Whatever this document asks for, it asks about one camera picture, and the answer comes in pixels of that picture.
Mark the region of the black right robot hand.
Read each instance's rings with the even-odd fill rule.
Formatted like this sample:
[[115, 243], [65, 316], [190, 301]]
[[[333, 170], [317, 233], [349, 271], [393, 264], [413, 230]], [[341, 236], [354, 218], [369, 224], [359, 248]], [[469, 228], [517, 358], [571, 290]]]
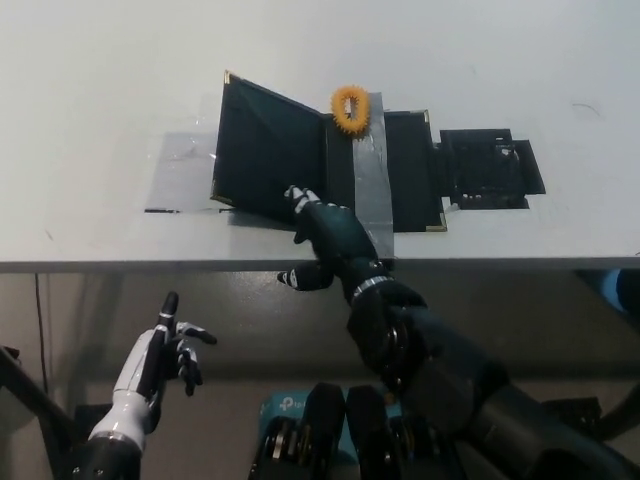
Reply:
[[347, 301], [391, 275], [353, 210], [322, 201], [312, 190], [290, 186], [285, 198], [296, 220], [294, 242], [311, 243], [315, 259], [282, 271], [277, 280], [296, 291], [317, 291], [339, 279]]

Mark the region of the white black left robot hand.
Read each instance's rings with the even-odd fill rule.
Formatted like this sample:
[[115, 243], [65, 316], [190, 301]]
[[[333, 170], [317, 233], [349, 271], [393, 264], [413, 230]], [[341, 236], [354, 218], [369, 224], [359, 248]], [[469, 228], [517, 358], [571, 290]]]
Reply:
[[111, 408], [90, 439], [125, 441], [143, 451], [159, 422], [166, 382], [182, 380], [189, 397], [203, 384], [192, 341], [214, 345], [217, 339], [202, 327], [177, 320], [178, 305], [179, 295], [169, 292], [156, 324], [136, 340], [113, 387]]

